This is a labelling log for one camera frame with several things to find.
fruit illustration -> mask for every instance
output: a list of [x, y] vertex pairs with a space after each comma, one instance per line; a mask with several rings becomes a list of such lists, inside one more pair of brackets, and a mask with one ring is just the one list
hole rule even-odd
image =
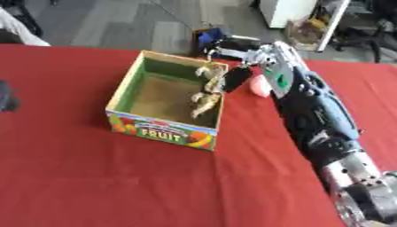
[[136, 128], [134, 127], [134, 125], [132, 125], [132, 124], [127, 124], [127, 125], [125, 126], [125, 128], [126, 128], [127, 132], [129, 132], [129, 134], [133, 134], [133, 135], [136, 134]]
[[134, 120], [132, 120], [132, 119], [129, 119], [129, 118], [120, 118], [120, 120], [124, 123], [124, 125], [128, 125], [128, 124], [130, 124], [130, 125], [134, 125]]
[[114, 124], [113, 129], [117, 132], [125, 132], [126, 131], [126, 129], [124, 129], [124, 127], [122, 127], [122, 125], [120, 125], [120, 124]]
[[201, 131], [193, 131], [193, 132], [191, 133], [191, 136], [194, 137], [194, 138], [196, 138], [197, 141], [200, 141], [200, 140], [205, 139], [206, 136], [207, 136], [207, 134], [204, 133], [204, 132], [201, 132]]
[[110, 116], [110, 123], [112, 124], [112, 128], [117, 132], [125, 132], [126, 129], [124, 128], [124, 124], [119, 119], [117, 114], [112, 113]]
[[193, 131], [189, 136], [186, 137], [186, 143], [188, 146], [192, 147], [202, 147], [204, 145], [210, 144], [212, 136], [204, 132]]

pink ball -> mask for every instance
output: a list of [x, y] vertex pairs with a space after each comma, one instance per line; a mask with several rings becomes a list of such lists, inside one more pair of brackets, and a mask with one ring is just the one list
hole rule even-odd
[[250, 81], [251, 91], [261, 97], [267, 97], [270, 94], [271, 86], [263, 74], [257, 75]]

red tablecloth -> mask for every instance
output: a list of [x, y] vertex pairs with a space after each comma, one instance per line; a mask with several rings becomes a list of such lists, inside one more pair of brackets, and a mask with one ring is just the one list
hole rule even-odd
[[[105, 105], [137, 51], [0, 46], [21, 106], [0, 113], [0, 226], [338, 227], [270, 98], [226, 98], [215, 153], [115, 134]], [[313, 61], [382, 169], [396, 168], [397, 69]]]

wire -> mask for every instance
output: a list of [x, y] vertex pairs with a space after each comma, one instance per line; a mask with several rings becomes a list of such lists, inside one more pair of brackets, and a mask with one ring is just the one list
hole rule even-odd
[[171, 11], [169, 11], [168, 9], [166, 9], [162, 4], [158, 4], [152, 0], [146, 0], [154, 5], [157, 5], [160, 9], [162, 9], [164, 12], [166, 12], [167, 14], [169, 14], [171, 17], [173, 17], [175, 20], [178, 20], [180, 23], [184, 24], [190, 31], [194, 31], [193, 27], [190, 26], [189, 24], [187, 24], [186, 22], [184, 22], [183, 20], [181, 20], [180, 18], [178, 18], [175, 14], [173, 14]]

open cardboard box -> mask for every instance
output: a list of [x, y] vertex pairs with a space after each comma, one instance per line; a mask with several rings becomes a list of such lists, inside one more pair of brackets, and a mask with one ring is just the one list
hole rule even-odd
[[213, 151], [223, 97], [214, 109], [191, 118], [191, 96], [207, 81], [195, 71], [205, 63], [142, 51], [106, 107], [113, 131]]

